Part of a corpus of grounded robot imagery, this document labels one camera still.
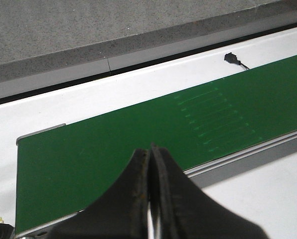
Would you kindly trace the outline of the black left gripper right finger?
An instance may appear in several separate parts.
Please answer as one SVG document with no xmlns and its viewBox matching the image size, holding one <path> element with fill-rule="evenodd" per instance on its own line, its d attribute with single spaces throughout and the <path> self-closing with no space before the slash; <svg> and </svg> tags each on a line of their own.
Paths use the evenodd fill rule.
<svg viewBox="0 0 297 239">
<path fill-rule="evenodd" d="M 151 146 L 149 184 L 153 223 L 162 239 L 266 239 L 257 224 L 234 214 L 198 188 L 169 151 Z"/>
</svg>

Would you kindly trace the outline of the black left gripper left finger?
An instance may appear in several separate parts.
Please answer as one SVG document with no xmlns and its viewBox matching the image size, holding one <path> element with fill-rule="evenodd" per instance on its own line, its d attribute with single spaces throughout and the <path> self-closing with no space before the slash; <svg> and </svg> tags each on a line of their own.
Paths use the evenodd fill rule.
<svg viewBox="0 0 297 239">
<path fill-rule="evenodd" d="M 49 239 L 146 239 L 149 153 L 136 149 L 118 179 L 95 202 L 57 224 Z"/>
</svg>

